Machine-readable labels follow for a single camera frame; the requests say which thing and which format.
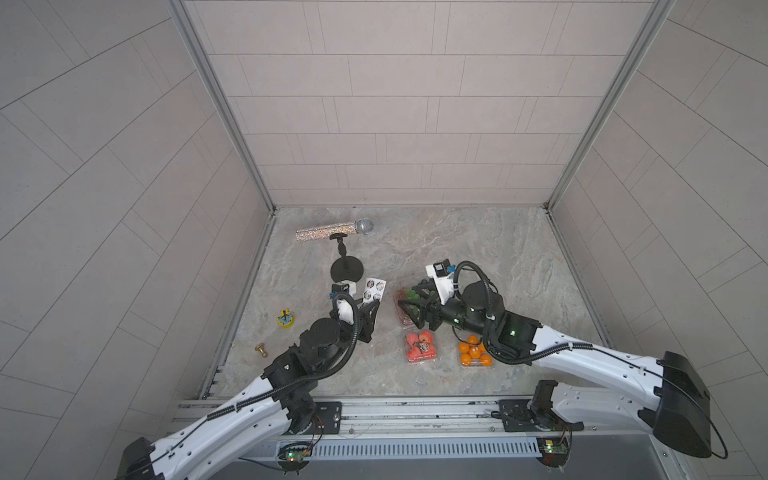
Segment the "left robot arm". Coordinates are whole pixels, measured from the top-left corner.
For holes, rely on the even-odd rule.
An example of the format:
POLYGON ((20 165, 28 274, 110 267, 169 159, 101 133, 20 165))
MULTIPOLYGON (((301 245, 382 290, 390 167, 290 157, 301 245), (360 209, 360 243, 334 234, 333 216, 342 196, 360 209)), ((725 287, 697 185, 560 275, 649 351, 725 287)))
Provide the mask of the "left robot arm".
POLYGON ((116 477, 208 479, 261 441, 306 429, 316 411, 311 390, 338 373, 359 342, 371 341, 380 299, 373 295, 365 302, 336 293, 329 315, 302 332, 298 343, 240 393, 176 433, 129 444, 116 477))

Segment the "fruit sticker sheet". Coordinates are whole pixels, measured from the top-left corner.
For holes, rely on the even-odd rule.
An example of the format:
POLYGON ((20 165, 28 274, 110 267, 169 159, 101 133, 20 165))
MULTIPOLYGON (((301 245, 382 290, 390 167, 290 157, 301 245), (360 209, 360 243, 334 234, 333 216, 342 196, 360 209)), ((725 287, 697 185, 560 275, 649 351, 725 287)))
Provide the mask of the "fruit sticker sheet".
POLYGON ((368 304, 380 301, 385 292, 387 282, 382 279, 368 278, 363 291, 363 303, 368 304))

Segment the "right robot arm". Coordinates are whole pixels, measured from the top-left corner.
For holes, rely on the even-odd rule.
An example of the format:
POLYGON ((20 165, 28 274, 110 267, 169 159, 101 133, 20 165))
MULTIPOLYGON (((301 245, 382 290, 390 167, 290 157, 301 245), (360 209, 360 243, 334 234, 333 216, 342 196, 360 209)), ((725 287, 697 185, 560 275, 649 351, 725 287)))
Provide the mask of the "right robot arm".
POLYGON ((726 450, 713 449, 712 441, 722 436, 711 419, 711 395, 687 357, 667 351, 655 358, 596 346, 514 313, 471 261, 443 261, 426 270, 426 278, 397 300, 417 328, 446 324, 477 335, 498 363, 539 363, 596 383, 618 396, 617 412, 630 414, 667 447, 691 457, 727 459, 726 450))

